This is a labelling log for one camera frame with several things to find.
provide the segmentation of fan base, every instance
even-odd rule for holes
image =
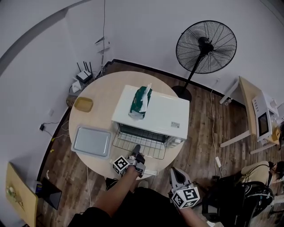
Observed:
[[[183,91],[183,86],[174,86],[172,87],[173,91],[177,94],[177,96],[179,98],[188,100],[191,102],[192,100],[192,96],[191,93],[189,92],[189,90],[185,89],[184,92]]]

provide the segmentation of metal tray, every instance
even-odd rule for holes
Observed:
[[[71,147],[71,151],[102,159],[110,156],[112,133],[103,129],[80,125]]]

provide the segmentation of wooden floor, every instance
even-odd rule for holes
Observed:
[[[157,77],[168,84],[183,85],[184,82],[141,68],[128,66],[121,63],[109,65],[106,74],[117,71],[139,71]],[[158,176],[147,178],[150,188],[167,196],[171,187],[169,184],[170,167],[174,166],[186,171],[192,181],[203,185],[210,185],[210,179],[214,176],[214,145],[212,139],[213,117],[210,103],[210,92],[202,88],[188,85],[193,97],[190,103],[189,135],[177,158]],[[250,155],[249,152],[258,148],[253,136],[243,139],[233,145],[220,148],[220,143],[231,139],[248,130],[245,108],[231,103],[229,106],[220,105],[221,97],[212,94],[213,112],[215,113],[214,140],[217,148],[216,155],[220,157],[223,174],[231,175],[241,170],[242,167],[262,160],[274,163],[284,160],[283,150],[278,151],[274,146],[266,151]],[[85,211],[90,206],[87,168],[78,158],[76,153],[70,150],[71,142],[68,137],[60,137],[53,144],[53,152],[49,153],[44,166],[42,177],[49,170],[50,181],[62,190],[59,208],[56,211],[46,202],[39,204],[39,211],[43,214],[42,222],[47,226],[67,226],[75,213]],[[91,202],[94,204],[101,193],[105,191],[104,177],[89,169],[89,186]],[[274,193],[281,194],[283,183],[272,186]],[[252,227],[274,226],[276,215],[267,219],[270,208],[252,220]]]

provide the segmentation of black shorts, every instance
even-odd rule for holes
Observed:
[[[187,226],[169,198],[148,188],[137,188],[129,192],[123,203],[111,218],[106,212],[88,208],[82,215],[75,217],[72,226]]]

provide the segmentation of toaster oven wire rack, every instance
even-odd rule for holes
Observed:
[[[164,159],[169,136],[119,124],[112,145],[132,152],[140,145],[142,155]]]

